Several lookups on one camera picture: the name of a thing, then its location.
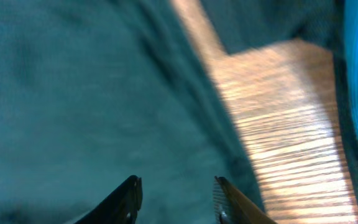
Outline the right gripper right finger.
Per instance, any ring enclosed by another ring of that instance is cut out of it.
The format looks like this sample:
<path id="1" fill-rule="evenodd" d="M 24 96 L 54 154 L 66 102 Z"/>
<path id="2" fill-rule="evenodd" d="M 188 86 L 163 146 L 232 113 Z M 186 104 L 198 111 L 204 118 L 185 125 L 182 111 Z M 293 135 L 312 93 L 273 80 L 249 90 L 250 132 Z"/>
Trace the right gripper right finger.
<path id="1" fill-rule="evenodd" d="M 277 224 L 225 177 L 214 177 L 213 203 L 217 224 Z"/>

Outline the black shorts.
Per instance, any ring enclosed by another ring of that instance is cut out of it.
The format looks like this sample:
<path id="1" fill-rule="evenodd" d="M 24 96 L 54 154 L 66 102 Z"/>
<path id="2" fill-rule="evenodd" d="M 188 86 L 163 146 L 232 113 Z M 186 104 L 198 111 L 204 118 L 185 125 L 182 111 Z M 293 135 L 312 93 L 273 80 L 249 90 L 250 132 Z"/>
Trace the black shorts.
<path id="1" fill-rule="evenodd" d="M 213 223 L 259 186 L 169 1 L 0 1 L 0 223 L 66 223 L 130 175 L 139 223 Z"/>

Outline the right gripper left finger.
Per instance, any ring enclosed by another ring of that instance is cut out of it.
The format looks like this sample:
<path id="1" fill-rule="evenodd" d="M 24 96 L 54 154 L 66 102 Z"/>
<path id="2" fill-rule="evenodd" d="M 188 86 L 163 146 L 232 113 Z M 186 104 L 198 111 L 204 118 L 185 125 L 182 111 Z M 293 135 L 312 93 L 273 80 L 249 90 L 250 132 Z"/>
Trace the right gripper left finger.
<path id="1" fill-rule="evenodd" d="M 142 199 L 142 179 L 131 175 L 74 224 L 135 224 Z"/>

